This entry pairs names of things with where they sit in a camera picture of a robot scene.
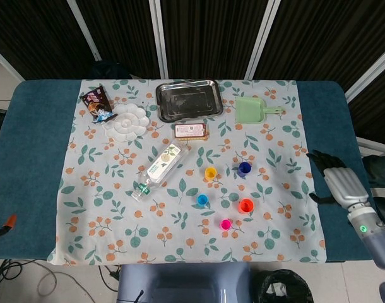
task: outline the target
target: metal tray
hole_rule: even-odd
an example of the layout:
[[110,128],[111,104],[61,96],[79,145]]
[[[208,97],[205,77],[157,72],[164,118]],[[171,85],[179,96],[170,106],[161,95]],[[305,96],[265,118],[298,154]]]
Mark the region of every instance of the metal tray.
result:
[[218,83],[213,80],[180,81],[156,87],[158,117],[171,123],[223,112]]

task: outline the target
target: black trash bag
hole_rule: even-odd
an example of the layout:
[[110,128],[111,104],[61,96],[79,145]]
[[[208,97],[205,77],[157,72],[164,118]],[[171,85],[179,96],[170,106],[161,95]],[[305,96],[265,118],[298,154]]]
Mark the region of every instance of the black trash bag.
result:
[[96,61],[89,72],[88,79],[132,79],[127,69],[110,60]]
[[[270,285],[278,282],[285,285],[286,296],[267,293]],[[314,303],[305,280],[292,270],[262,271],[251,284],[254,303]]]

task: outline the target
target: chocolate package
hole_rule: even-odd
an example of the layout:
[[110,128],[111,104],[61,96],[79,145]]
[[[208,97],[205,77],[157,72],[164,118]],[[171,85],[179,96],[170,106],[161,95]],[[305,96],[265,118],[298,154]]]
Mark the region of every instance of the chocolate package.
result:
[[109,100],[107,99],[104,88],[101,85],[83,95],[81,100],[92,114],[93,123],[108,121],[117,115],[112,113]]

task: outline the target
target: flower-shaped palette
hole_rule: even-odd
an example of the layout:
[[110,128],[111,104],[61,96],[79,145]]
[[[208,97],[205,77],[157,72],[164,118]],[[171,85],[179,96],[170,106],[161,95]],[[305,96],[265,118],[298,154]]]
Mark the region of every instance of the flower-shaped palette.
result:
[[117,142],[134,141],[145,133],[149,125],[146,112],[135,104],[119,104],[114,107],[113,113],[118,116],[104,123],[103,128],[105,136]]

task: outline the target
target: cup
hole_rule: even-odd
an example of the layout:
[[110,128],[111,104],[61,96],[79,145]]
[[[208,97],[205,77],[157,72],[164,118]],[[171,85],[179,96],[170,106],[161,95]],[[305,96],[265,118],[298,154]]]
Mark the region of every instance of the cup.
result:
[[241,177],[244,177],[251,171],[251,165],[249,162],[242,162],[237,169],[237,174]]
[[230,227],[232,227],[232,223],[230,223],[229,219],[223,219],[220,222],[220,228],[223,230],[228,230]]
[[205,179],[208,181],[208,182],[211,182],[213,179],[215,179],[216,177],[216,168],[212,167],[212,166],[209,166],[206,168],[205,170]]
[[197,204],[198,204],[199,206],[205,206],[207,203],[208,203],[208,197],[207,197],[207,195],[205,195],[205,194],[200,194],[200,195],[197,197]]
[[250,199],[242,199],[237,209],[239,213],[250,213],[254,209],[254,203]]

